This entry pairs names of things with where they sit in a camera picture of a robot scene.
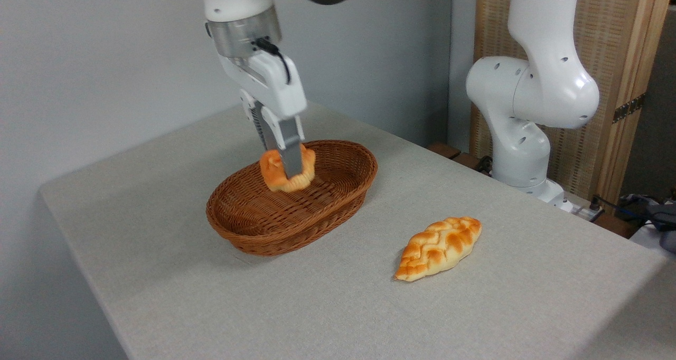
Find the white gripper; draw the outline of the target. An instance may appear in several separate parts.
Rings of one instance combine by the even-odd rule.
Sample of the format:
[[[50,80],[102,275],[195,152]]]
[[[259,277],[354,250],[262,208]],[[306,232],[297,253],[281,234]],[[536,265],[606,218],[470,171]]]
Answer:
[[[267,52],[239,62],[222,55],[218,59],[227,76],[243,89],[243,109],[264,150],[278,150],[287,177],[299,175],[304,132],[297,115],[306,110],[307,100],[292,59],[283,55],[281,60]]]

